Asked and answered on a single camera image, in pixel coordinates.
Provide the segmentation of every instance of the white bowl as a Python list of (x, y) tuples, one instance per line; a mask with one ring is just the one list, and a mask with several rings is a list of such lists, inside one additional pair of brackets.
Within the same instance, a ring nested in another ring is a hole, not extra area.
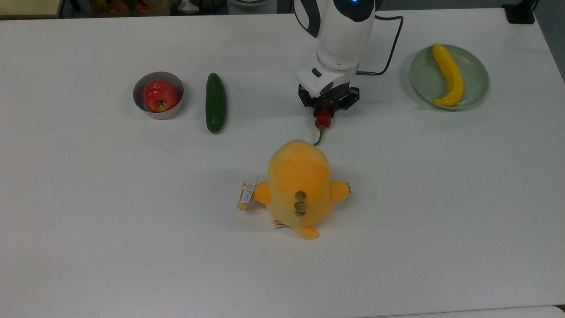
[[(153, 113), (150, 111), (143, 101), (143, 90), (152, 80), (156, 79), (164, 79), (167, 82), (171, 83), (179, 95), (179, 103), (175, 105), (175, 107), (164, 111), (162, 113)], [(145, 75), (142, 77), (133, 88), (133, 101), (136, 103), (137, 107), (143, 110), (149, 117), (155, 119), (167, 119), (175, 116), (180, 112), (182, 109), (182, 101), (184, 96), (184, 86), (182, 85), (181, 80), (176, 77), (175, 75), (167, 72), (154, 72)]]

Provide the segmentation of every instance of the tag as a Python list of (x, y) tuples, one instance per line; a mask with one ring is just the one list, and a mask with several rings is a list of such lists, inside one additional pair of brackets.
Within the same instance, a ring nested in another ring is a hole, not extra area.
[(284, 224), (284, 223), (281, 223), (281, 222), (279, 222), (279, 221), (277, 221), (277, 220), (272, 220), (272, 221), (271, 221), (271, 224), (273, 224), (273, 227), (274, 227), (275, 229), (282, 229), (283, 227), (288, 227), (288, 225), (286, 225), (286, 224)]
[(258, 180), (244, 182), (244, 185), (241, 187), (240, 199), (237, 202), (238, 209), (242, 209), (244, 211), (247, 209), (247, 204), (253, 197), (253, 191), (255, 191), (255, 187), (257, 186), (257, 181)]

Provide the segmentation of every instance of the cucumber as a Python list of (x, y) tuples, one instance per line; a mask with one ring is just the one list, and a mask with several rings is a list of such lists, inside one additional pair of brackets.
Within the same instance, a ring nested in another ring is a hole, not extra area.
[(216, 73), (211, 73), (206, 82), (206, 127), (211, 133), (220, 132), (227, 113), (224, 84)]

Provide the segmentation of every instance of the green plate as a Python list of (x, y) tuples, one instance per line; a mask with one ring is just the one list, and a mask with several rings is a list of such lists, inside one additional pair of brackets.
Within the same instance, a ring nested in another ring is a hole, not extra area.
[[(438, 106), (449, 110), (467, 108), (480, 101), (489, 87), (489, 75), (481, 61), (468, 51), (452, 45), (443, 45), (457, 63), (463, 77), (463, 97), (453, 106)], [(436, 60), (432, 47), (418, 52), (410, 66), (410, 80), (416, 92), (428, 103), (443, 98), (447, 94), (447, 83)]]

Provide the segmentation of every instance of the red apple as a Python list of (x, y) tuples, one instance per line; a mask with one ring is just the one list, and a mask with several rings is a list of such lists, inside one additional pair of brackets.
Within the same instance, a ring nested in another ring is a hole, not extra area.
[(171, 83), (157, 79), (143, 89), (143, 101), (150, 112), (162, 113), (179, 103), (179, 95)]

